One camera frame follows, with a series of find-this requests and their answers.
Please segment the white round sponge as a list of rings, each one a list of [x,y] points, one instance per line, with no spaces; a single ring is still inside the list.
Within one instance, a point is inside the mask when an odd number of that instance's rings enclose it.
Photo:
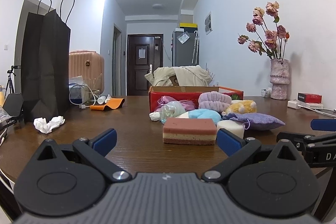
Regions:
[[[243,139],[244,138],[244,124],[238,121],[232,121],[232,120],[222,120],[217,123],[217,130],[225,129],[237,137]]]

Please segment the purple knitted pouch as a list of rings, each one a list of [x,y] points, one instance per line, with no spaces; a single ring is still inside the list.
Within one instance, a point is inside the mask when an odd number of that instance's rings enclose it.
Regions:
[[[245,130],[268,131],[285,125],[278,118],[261,113],[229,113],[224,115],[223,119],[240,122],[243,124]]]

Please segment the yellow white plush toy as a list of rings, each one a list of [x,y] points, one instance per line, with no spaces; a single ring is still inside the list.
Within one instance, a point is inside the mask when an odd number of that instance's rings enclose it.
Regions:
[[[226,110],[222,112],[222,116],[228,115],[230,113],[235,114],[247,114],[256,113],[257,105],[253,100],[234,100]]]

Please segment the light blue fluffy cloth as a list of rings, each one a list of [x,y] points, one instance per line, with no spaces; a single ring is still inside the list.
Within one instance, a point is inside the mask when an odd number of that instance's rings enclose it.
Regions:
[[[190,119],[212,119],[214,124],[217,124],[221,121],[221,115],[209,109],[195,109],[188,112],[188,116]]]

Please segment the lavender fluffy headband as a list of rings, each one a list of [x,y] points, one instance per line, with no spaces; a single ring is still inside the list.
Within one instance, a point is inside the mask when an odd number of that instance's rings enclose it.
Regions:
[[[230,96],[215,91],[202,93],[198,99],[200,109],[214,110],[218,113],[225,111],[231,104]]]

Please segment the pink layered sponge block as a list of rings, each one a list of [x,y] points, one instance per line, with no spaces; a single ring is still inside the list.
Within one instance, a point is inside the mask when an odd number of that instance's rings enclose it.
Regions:
[[[212,119],[168,118],[162,138],[166,144],[214,145],[217,127]]]

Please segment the pink satin scrunchie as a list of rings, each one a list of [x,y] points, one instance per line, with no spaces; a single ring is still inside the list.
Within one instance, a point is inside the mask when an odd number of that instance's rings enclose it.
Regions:
[[[161,111],[161,108],[165,105],[177,105],[177,102],[186,110],[191,111],[195,110],[196,104],[194,104],[191,100],[176,100],[171,96],[161,96],[159,100],[157,100],[157,106],[154,108],[154,111]]]

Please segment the iridescent clear plastic bag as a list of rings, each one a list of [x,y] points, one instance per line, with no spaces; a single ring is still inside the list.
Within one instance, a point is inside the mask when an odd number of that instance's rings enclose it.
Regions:
[[[177,102],[177,105],[165,105],[161,108],[161,123],[165,124],[168,118],[177,118],[184,114],[186,110]]]

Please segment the red orange cardboard box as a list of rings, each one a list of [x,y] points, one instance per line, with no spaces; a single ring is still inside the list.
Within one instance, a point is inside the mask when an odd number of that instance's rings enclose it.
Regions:
[[[149,88],[149,110],[153,112],[159,105],[162,96],[173,97],[177,101],[193,101],[198,106],[198,98],[202,93],[220,92],[229,95],[233,99],[242,100],[242,90],[231,89],[223,86],[151,86]]]

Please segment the small white cloth piece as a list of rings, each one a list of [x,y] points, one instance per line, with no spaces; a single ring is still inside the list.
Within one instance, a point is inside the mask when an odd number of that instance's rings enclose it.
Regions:
[[[161,113],[159,111],[154,111],[149,114],[149,118],[153,122],[157,122],[161,119]]]

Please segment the white charger adapter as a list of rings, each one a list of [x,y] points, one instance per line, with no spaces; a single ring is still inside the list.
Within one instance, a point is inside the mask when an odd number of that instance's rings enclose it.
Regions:
[[[289,100],[287,102],[287,107],[297,110],[297,109],[301,108],[301,105],[300,105],[299,101],[297,101],[297,100]]]

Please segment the clear glass jar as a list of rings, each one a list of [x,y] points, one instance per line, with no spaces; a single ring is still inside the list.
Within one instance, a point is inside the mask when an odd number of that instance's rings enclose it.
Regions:
[[[104,87],[102,73],[96,78],[84,79],[84,83],[88,86],[85,89],[85,96],[88,98],[88,101],[93,102],[95,98],[98,99]]]

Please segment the crumpled white tissue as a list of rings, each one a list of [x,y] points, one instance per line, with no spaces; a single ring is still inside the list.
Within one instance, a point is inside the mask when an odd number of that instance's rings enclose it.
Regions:
[[[53,117],[49,122],[47,122],[46,118],[36,118],[33,121],[35,129],[43,134],[51,133],[54,129],[59,128],[64,123],[65,119],[63,116]]]

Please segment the small white jar by vase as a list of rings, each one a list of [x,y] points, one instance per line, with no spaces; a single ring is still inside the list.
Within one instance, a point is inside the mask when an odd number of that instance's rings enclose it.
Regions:
[[[270,98],[271,92],[272,92],[271,87],[268,87],[266,89],[261,89],[261,96],[264,98]]]

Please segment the dark brown entrance door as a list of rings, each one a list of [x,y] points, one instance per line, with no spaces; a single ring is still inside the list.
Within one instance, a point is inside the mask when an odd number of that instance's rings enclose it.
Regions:
[[[145,75],[163,66],[163,34],[127,36],[127,94],[147,96],[151,83]]]

